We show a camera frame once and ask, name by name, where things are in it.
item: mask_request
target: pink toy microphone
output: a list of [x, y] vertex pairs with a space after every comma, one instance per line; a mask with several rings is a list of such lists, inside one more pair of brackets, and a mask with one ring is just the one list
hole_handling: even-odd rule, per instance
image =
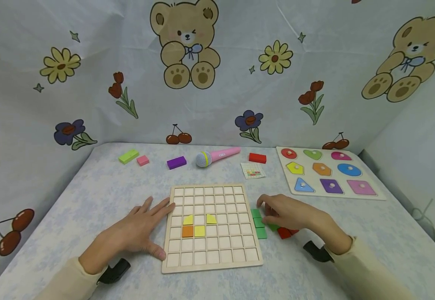
[[214, 161], [227, 158], [239, 152], [241, 152], [241, 147], [233, 147], [212, 152], [202, 151], [201, 153], [196, 155], [196, 164], [198, 165], [198, 167], [204, 168]]

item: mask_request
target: yellow flower print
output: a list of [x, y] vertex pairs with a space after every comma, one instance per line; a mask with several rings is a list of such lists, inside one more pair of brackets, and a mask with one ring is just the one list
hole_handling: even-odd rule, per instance
[[42, 76], [47, 76], [49, 83], [53, 84], [56, 79], [60, 82], [65, 82], [68, 76], [74, 75], [74, 69], [81, 66], [81, 57], [78, 54], [71, 56], [68, 48], [63, 48], [62, 51], [56, 48], [51, 48], [51, 57], [44, 57], [44, 69], [40, 71]]
[[269, 75], [274, 74], [274, 72], [281, 74], [284, 68], [289, 68], [291, 66], [289, 59], [293, 57], [293, 53], [292, 51], [287, 51], [287, 47], [286, 43], [281, 45], [278, 40], [274, 42], [272, 48], [268, 45], [264, 50], [265, 54], [259, 56], [259, 61], [262, 62], [261, 71], [267, 69]]

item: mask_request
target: blue triangle piece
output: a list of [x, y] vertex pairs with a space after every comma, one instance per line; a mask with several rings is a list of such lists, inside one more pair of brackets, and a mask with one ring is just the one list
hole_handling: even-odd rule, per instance
[[296, 186], [294, 187], [296, 192], [308, 192], [308, 193], [314, 193], [315, 190], [306, 183], [301, 177], [297, 178]]

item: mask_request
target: bear face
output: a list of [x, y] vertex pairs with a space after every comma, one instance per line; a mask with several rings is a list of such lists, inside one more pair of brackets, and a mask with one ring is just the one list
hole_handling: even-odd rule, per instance
[[161, 46], [179, 42], [186, 47], [201, 44], [207, 48], [214, 39], [217, 17], [218, 8], [212, 0], [198, 0], [196, 4], [183, 2], [175, 6], [158, 2], [151, 10], [151, 27], [160, 37]]
[[394, 36], [394, 53], [404, 53], [413, 59], [424, 57], [425, 62], [435, 60], [435, 17], [417, 17], [401, 27]]

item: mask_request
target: bow tie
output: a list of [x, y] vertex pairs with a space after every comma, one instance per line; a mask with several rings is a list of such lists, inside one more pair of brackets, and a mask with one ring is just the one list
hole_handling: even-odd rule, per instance
[[188, 58], [194, 60], [193, 53], [196, 54], [200, 53], [203, 50], [202, 47], [203, 46], [201, 44], [194, 44], [192, 45], [192, 47], [185, 46], [185, 51], [186, 51], [185, 56], [186, 54], [188, 54]]
[[403, 62], [400, 64], [400, 66], [402, 66], [401, 70], [406, 72], [408, 66], [417, 67], [425, 63], [425, 61], [426, 59], [423, 56], [417, 56], [413, 59], [410, 59], [409, 57], [404, 57]]

